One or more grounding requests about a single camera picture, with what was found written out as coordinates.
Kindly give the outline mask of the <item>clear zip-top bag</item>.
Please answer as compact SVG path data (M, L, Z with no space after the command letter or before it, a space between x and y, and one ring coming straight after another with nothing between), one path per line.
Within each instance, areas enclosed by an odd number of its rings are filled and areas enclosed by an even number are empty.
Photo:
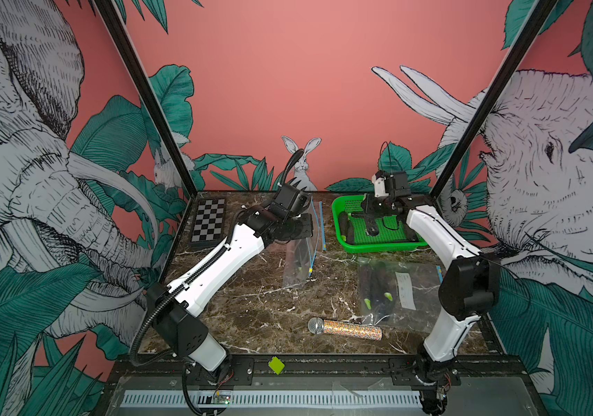
M304 286L310 279L317 254L324 251L323 204L312 201L306 211L313 221L313 235L306 239L291 241L286 245L283 287Z
M373 309L366 309L359 293L360 269L365 265L371 266L376 273L379 269L386 268L394 274L393 303L376 298ZM431 332L440 314L438 290L443 278L443 268L440 265L359 258L357 270L357 293L363 324L412 332Z

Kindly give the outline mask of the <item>dark purple eggplant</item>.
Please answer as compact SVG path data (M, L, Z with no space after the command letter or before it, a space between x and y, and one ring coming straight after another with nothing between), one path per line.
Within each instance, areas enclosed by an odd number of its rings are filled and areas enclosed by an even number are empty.
M376 301L377 279L374 269L365 265L360 269L359 293L368 311L373 309L373 303Z

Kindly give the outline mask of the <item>sprinkle-filled cylinder tube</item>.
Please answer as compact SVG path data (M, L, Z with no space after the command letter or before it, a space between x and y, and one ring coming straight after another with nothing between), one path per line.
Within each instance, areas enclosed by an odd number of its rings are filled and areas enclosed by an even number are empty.
M319 317L309 320L308 330L314 335L347 336L371 341L383 339L383 332L378 327L324 320Z

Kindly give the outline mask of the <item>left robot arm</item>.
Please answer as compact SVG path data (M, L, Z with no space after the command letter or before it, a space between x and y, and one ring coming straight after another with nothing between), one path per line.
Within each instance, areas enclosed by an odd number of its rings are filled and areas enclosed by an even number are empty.
M310 203L308 192L284 184L271 199L239 211L227 236L191 270L169 284L149 288L147 315L132 350L139 348L148 329L154 329L170 354L187 358L211 374L226 372L229 353L199 315L218 290L267 247L313 236Z

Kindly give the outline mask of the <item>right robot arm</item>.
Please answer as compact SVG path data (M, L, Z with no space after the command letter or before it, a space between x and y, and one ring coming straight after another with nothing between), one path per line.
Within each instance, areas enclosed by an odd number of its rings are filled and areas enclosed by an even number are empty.
M450 363L473 324L498 303L501 265L463 239L428 195L412 193L407 173L380 170L371 182L374 191L362 201L367 234L379 235L377 221L395 216L398 224L428 244L446 268L438 292L440 315L420 355L431 365Z

